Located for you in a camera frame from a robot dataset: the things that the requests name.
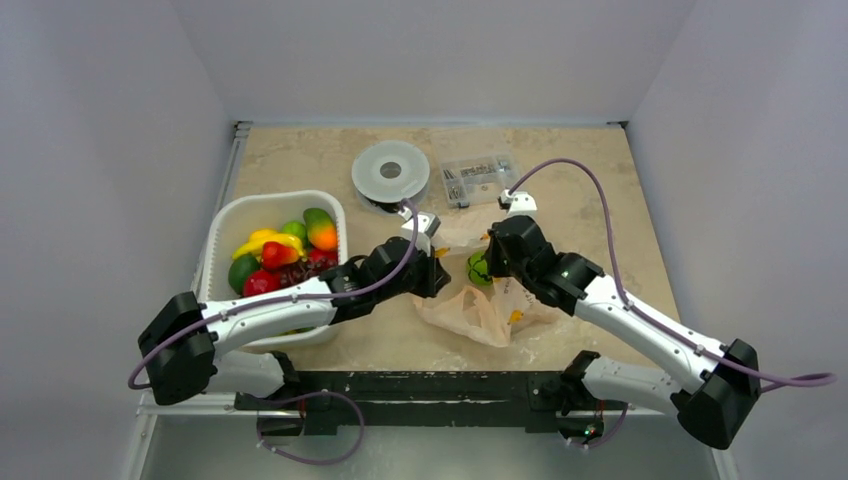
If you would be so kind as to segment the green fake fruit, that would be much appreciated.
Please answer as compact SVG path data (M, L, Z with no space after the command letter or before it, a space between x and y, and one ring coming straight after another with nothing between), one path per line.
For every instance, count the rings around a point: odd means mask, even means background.
M493 279L489 275L488 264L483 251L471 254L466 261L466 275L468 280L478 286L490 286Z

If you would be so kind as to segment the orange printed plastic bag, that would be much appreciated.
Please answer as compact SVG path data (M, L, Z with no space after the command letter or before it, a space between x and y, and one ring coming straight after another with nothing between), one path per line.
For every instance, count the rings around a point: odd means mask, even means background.
M502 211L489 206L455 211L442 219L434 246L451 281L435 298L413 299L423 321L483 345L506 347L519 331L564 317L542 305L512 278L494 279L490 286L468 280L468 257L478 251L485 253L488 228L503 218Z

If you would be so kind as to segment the green orange mango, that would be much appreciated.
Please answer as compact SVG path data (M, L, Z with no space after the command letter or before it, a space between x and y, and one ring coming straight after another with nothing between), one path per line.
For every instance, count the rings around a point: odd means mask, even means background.
M323 251L336 251L338 236L334 218L320 208L308 208L303 212L307 238L310 244Z

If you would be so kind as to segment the red orange fake fruit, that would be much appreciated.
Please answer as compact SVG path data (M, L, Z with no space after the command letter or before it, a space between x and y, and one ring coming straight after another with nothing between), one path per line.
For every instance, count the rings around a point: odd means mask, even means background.
M296 249L279 242L269 241L262 247L260 263L265 270L276 271L299 260L300 254Z

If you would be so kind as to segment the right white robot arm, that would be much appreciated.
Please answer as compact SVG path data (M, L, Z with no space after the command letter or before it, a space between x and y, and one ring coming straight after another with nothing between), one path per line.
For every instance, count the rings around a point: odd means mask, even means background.
M758 354L750 344L725 344L625 298L600 266L574 252L556 252L529 216L495 222L487 236L490 275L517 280L543 305L607 331L654 364L623 364L581 351L561 374L565 412L592 400L625 402L675 417L708 447L730 447L762 393Z

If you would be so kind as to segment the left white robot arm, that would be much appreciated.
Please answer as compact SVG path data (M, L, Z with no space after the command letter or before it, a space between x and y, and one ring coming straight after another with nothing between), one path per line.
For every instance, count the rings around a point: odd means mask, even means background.
M277 333L365 317L398 295L434 298L451 281L433 250L392 237L367 256L298 285L239 300L202 304L192 292L173 296L138 338L147 388L161 406L207 391L235 391L284 409L298 382L277 356L238 363L247 344Z

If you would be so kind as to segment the clear screw organizer box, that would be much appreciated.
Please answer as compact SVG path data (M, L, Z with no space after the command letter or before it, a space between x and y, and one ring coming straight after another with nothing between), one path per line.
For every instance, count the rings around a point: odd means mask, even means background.
M442 129L430 139L450 208L496 202L522 176L501 129Z

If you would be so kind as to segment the red apple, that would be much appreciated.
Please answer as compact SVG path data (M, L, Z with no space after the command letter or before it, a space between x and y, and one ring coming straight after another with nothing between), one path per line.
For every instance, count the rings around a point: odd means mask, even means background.
M336 251L313 248L308 252L308 260L316 267L332 267L338 264L338 255Z

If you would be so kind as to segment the grey filament spool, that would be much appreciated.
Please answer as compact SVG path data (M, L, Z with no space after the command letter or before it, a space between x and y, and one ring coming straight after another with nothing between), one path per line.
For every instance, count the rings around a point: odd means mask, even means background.
M357 197L372 212L391 215L406 198L416 206L426 198L430 163L415 145L386 140L363 150L353 161L351 179Z

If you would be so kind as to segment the red purple grape bunch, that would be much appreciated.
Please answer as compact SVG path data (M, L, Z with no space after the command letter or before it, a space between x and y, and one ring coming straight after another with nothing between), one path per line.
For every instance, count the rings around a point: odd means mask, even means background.
M276 277L282 288L288 288L317 277L337 265L337 261L333 259L299 261L284 266L276 273Z

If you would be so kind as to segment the small green lime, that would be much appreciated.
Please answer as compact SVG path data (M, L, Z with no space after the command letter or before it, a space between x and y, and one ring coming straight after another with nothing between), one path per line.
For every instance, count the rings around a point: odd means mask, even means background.
M298 237L303 244L308 243L308 234L306 226L300 221L293 220L285 223L282 226L280 232Z

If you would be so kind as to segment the red strawberry fruit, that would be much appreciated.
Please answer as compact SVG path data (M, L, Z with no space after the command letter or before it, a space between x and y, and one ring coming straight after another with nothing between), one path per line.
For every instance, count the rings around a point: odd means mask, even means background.
M253 297L281 289L280 278L266 270L257 270L250 274L243 285L242 296Z

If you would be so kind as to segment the yellow banana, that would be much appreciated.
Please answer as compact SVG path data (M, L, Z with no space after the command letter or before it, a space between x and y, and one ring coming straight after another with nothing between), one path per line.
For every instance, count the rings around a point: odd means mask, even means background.
M245 244L241 245L235 250L235 252L231 255L231 259L236 260L246 254L251 254L254 256L260 255L263 246L269 242L276 242L293 249L296 252L298 258L305 258L307 256L303 242L299 237L288 233L272 232L269 235L248 240Z

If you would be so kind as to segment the white plastic basket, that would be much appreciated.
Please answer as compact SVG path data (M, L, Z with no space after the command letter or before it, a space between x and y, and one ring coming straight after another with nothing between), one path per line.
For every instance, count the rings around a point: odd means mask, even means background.
M252 238L280 232L282 226L289 221L304 223L303 212L308 208L323 209L334 218L338 236L338 265L347 260L345 215L341 204L332 195L317 190L303 190L253 195L236 200L217 214L210 228L197 295L199 303L206 307L205 315L212 316L220 310L230 311L261 296L239 296L230 288L227 274L234 261L231 255ZM314 248L309 241L303 245L307 256L299 261L308 260L308 252ZM281 287L266 294L300 295L307 287L314 285L315 279L316 277L313 277L296 286Z

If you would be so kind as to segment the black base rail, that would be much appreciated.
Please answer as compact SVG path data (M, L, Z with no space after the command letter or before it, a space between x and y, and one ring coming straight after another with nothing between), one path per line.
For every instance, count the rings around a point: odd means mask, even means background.
M598 400L565 371L296 371L267 398L235 397L238 410L289 411L289 424L260 425L268 437L334 435L341 426L519 428L590 443L613 430L619 401Z

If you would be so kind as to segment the aluminium frame rail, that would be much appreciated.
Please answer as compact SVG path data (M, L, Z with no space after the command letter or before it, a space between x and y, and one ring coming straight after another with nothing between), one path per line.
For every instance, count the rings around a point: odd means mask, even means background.
M232 199L244 151L253 127L253 121L244 120L237 121L234 125L234 136L219 192L213 207L213 216ZM152 394L148 391L143 392L135 411L128 452L119 470L117 479L132 480L142 478L147 457L152 442L155 439L158 415L148 412L148 408L154 405Z

